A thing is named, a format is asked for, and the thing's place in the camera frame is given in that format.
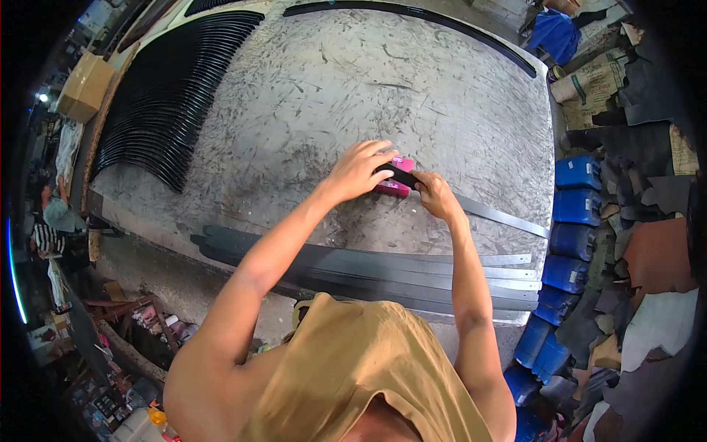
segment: blue cloth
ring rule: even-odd
[[[86,222],[60,198],[52,197],[44,208],[42,217],[47,225],[58,231],[86,231]]]
[[[542,46],[559,65],[566,64],[577,52],[580,32],[572,23],[572,19],[562,12],[549,9],[535,18],[535,29],[532,31],[528,46],[535,49]]]

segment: person in gray shirt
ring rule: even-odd
[[[57,178],[57,184],[57,189],[54,192],[48,185],[42,188],[42,217],[45,223],[58,231],[86,232],[86,222],[69,207],[63,176],[60,175]]]

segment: curved black belt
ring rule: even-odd
[[[309,12],[330,11],[332,9],[370,9],[373,11],[390,12],[400,14],[401,16],[417,17],[423,20],[431,21],[432,23],[437,23],[438,25],[457,30],[462,34],[468,35],[471,38],[494,48],[496,51],[501,53],[501,55],[517,64],[518,67],[530,76],[530,78],[537,77],[535,68],[528,63],[526,59],[521,57],[516,51],[509,48],[504,43],[498,41],[496,38],[493,38],[490,35],[451,17],[443,16],[442,14],[427,11],[426,9],[417,8],[415,6],[384,3],[382,1],[330,0],[290,6],[285,9],[284,14],[282,15],[283,17],[290,17]]]

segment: black belt strip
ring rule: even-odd
[[[332,9],[369,9],[372,11],[382,11],[400,14],[402,16],[417,17],[423,20],[431,21],[432,23],[437,23],[438,25],[446,26],[447,28],[461,32],[462,34],[468,35],[475,40],[484,43],[487,46],[494,48],[496,51],[501,53],[504,57],[511,60],[518,67],[520,67],[530,78],[537,77],[537,72],[535,68],[528,63],[526,59],[521,57],[516,51],[512,50],[502,42],[498,41],[496,38],[483,33],[472,26],[467,25],[461,21],[456,21],[455,19],[441,14],[427,11],[426,9],[417,8],[415,6],[405,6],[394,3],[384,3],[381,1],[356,1],[356,0],[330,0],[330,1],[318,1],[315,3],[305,3],[295,6],[290,6],[285,9],[284,17],[298,16],[304,13],[318,12],[318,11],[330,11]]]
[[[193,16],[194,14],[208,11],[209,9],[217,8],[229,3],[235,3],[236,1],[241,0],[194,0],[187,8],[187,11],[184,12],[184,17]]]
[[[260,238],[260,235],[220,226],[206,226],[204,233],[205,236],[192,236],[192,242],[199,246],[201,253],[233,266],[238,266],[245,253]],[[437,269],[439,264],[451,265],[418,261],[400,255],[416,256],[305,244],[283,276],[283,281],[313,291],[329,291],[364,301],[396,301],[406,308],[452,314],[451,290],[439,287],[443,279],[449,281],[444,286],[451,287],[451,277],[425,272],[427,269],[424,267],[431,264],[433,269]],[[391,262],[392,267],[381,269],[382,260]],[[405,265],[411,265],[409,268],[418,271],[405,270]],[[489,289],[496,310],[532,311],[537,307],[536,291],[495,286]]]
[[[177,26],[141,49],[110,104],[90,181],[116,163],[184,189],[199,131],[236,50],[264,18],[224,11]]]
[[[395,180],[397,182],[400,182],[400,183],[406,185],[407,187],[410,187],[411,189],[417,190],[415,185],[417,183],[419,183],[420,180],[415,178],[415,175],[405,172],[404,170],[400,170],[399,168],[395,167],[392,163],[382,164],[382,165],[379,165],[377,168],[375,168],[376,172],[380,172],[381,170],[391,170],[394,174],[390,178],[391,180]],[[519,228],[522,231],[530,232],[534,235],[538,235],[538,236],[543,237],[545,239],[550,239],[550,230],[548,228],[545,228],[543,226],[539,226],[535,223],[531,223],[530,221],[526,221],[524,219],[520,219],[516,216],[503,213],[500,210],[494,209],[493,207],[486,206],[480,202],[474,201],[473,199],[470,199],[470,198],[466,198],[465,196],[460,195],[460,194],[455,193],[454,197],[457,199],[457,201],[459,202],[459,205],[462,207],[462,209],[464,209],[464,211],[469,214],[481,216],[483,218],[487,218],[492,221],[496,221],[497,223],[501,223],[501,224],[505,224],[507,226]]]

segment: pink tool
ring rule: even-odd
[[[415,167],[415,162],[413,160],[409,158],[401,158],[399,156],[393,157],[391,163],[405,172],[409,172]],[[391,179],[381,181],[373,189],[401,198],[405,198],[410,194],[410,187]]]

